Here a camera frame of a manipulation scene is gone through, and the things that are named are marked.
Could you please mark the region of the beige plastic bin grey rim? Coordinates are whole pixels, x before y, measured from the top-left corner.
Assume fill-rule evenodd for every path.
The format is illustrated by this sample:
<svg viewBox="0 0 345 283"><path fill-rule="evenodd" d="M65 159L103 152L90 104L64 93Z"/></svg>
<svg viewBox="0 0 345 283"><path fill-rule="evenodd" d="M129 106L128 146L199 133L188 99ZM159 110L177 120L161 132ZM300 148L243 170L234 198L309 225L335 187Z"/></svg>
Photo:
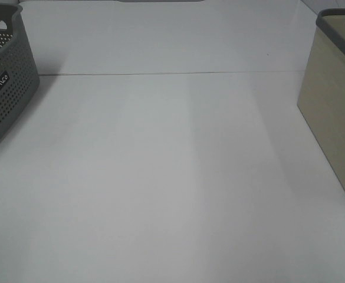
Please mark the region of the beige plastic bin grey rim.
<svg viewBox="0 0 345 283"><path fill-rule="evenodd" d="M297 106L345 192L345 8L317 14Z"/></svg>

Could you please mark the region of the grey perforated plastic basket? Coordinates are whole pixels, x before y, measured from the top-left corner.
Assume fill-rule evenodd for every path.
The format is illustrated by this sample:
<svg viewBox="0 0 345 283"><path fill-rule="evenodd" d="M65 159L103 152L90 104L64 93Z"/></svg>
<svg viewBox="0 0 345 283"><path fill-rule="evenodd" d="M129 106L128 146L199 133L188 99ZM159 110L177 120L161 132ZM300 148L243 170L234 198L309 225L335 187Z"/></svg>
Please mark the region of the grey perforated plastic basket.
<svg viewBox="0 0 345 283"><path fill-rule="evenodd" d="M40 78L19 5L0 3L0 141L33 98Z"/></svg>

